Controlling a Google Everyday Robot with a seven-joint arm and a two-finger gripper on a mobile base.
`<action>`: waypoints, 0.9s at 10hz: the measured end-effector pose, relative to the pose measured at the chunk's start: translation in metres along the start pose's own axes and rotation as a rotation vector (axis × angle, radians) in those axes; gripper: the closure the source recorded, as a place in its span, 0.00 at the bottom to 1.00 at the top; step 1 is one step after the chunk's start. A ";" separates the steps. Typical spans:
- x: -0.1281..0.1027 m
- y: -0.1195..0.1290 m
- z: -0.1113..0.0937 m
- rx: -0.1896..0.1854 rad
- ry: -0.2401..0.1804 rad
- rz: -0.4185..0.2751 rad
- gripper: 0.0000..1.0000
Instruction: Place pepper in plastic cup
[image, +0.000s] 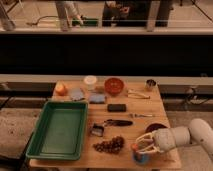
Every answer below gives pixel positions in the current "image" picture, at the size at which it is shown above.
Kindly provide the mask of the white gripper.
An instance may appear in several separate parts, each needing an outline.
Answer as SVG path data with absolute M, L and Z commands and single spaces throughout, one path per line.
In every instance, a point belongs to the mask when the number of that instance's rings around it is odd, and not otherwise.
M 147 146 L 145 148 L 137 148 L 139 154 L 156 154 L 168 152 L 180 145 L 179 128 L 163 128 L 152 132 L 145 133 L 136 139 L 136 142 L 152 142 L 154 137 L 155 146 Z

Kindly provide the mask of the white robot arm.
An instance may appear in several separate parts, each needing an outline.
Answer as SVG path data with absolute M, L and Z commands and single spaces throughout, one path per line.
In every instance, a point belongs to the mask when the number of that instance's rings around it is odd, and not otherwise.
M 200 145 L 213 162 L 213 129 L 203 119 L 195 118 L 188 126 L 159 128 L 135 140 L 133 150 L 138 154 L 166 153 L 193 143 Z

